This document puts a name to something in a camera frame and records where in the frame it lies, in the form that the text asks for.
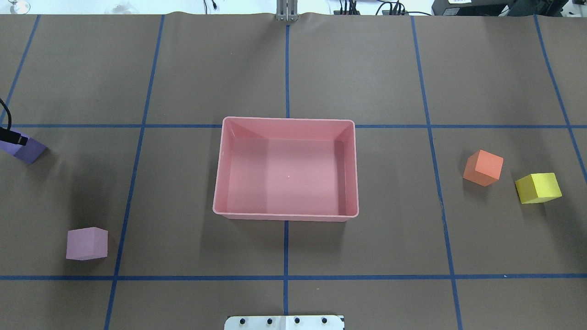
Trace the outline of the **purple foam block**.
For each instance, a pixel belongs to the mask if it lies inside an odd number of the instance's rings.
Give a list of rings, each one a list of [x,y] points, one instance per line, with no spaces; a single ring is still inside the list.
[[[0,148],[11,156],[27,164],[32,164],[47,149],[47,147],[26,134],[23,134],[22,136],[27,138],[26,145],[23,146],[1,141]]]

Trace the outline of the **orange foam block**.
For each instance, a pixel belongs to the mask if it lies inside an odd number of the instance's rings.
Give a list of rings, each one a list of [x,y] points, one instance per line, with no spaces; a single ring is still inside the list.
[[[468,157],[463,178],[483,187],[490,186],[500,179],[503,163],[502,157],[480,149]]]

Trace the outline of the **pink plastic bin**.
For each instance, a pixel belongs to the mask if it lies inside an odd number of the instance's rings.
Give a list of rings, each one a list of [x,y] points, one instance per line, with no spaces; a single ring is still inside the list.
[[[232,220],[354,219],[356,149],[351,120],[228,116],[212,211]]]

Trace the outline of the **light pink foam block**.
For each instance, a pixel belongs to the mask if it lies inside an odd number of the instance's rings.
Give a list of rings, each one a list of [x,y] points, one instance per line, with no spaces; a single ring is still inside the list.
[[[97,227],[79,228],[67,232],[66,259],[93,260],[108,256],[107,230]]]

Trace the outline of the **yellow foam block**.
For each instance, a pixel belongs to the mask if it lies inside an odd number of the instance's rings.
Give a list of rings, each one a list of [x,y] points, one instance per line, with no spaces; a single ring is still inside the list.
[[[532,173],[515,181],[521,204],[538,204],[562,197],[555,173]]]

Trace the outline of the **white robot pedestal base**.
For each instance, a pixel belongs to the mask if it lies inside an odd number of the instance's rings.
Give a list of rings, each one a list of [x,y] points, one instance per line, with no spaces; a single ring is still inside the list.
[[[233,316],[227,318],[225,330],[344,330],[344,316],[275,315]]]

